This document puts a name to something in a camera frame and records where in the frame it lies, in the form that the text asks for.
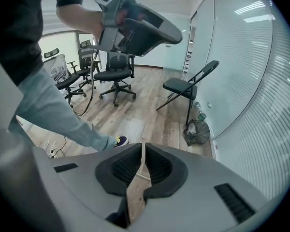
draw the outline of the black folding chair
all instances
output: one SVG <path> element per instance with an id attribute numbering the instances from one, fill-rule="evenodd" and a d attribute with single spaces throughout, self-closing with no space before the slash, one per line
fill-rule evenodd
<path id="1" fill-rule="evenodd" d="M 189 108 L 188 114 L 186 119 L 186 124 L 188 124 L 190 110 L 192 107 L 192 102 L 197 97 L 197 87 L 195 86 L 198 82 L 204 79 L 210 72 L 212 72 L 219 64 L 219 61 L 213 60 L 206 64 L 203 69 L 201 69 L 198 73 L 196 73 L 189 81 L 184 81 L 179 78 L 170 78 L 166 82 L 163 83 L 163 88 L 173 92 L 171 95 L 168 96 L 168 100 L 162 106 L 158 107 L 156 111 L 160 108 L 164 107 L 165 105 L 169 104 L 171 101 L 174 101 L 177 97 L 183 96 L 189 99 Z M 203 73 L 203 75 L 196 80 L 196 77 Z"/>

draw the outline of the chair headrest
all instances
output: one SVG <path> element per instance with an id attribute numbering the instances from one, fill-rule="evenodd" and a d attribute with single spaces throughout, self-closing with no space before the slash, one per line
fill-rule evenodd
<path id="1" fill-rule="evenodd" d="M 89 45 L 91 45 L 90 40 L 86 40 L 86 41 L 81 42 L 79 46 L 80 46 L 80 48 L 85 48 Z"/>
<path id="2" fill-rule="evenodd" d="M 56 48 L 56 49 L 54 49 L 54 50 L 52 50 L 50 52 L 45 52 L 44 53 L 44 58 L 51 58 L 51 57 L 53 57 L 54 55 L 56 55 L 58 53 L 59 53 L 59 49 Z"/>

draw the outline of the sneaker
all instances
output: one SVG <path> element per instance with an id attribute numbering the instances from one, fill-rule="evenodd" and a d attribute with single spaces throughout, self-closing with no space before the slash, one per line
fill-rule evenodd
<path id="1" fill-rule="evenodd" d="M 129 139 L 126 136 L 116 137 L 116 140 L 117 144 L 114 146 L 114 148 L 127 145 L 129 142 Z"/>

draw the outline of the vent slot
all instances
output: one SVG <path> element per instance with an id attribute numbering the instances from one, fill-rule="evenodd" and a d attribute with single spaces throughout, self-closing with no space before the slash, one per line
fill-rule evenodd
<path id="1" fill-rule="evenodd" d="M 244 222 L 255 214 L 254 210 L 234 191 L 229 184 L 215 186 L 214 189 L 222 198 L 238 223 Z"/>

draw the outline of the black t-shirt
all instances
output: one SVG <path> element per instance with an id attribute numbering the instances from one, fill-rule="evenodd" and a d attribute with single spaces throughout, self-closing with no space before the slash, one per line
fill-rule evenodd
<path id="1" fill-rule="evenodd" d="M 57 0 L 57 6 L 82 1 Z M 16 85 L 43 65 L 42 31 L 41 0 L 0 0 L 0 63 Z"/>

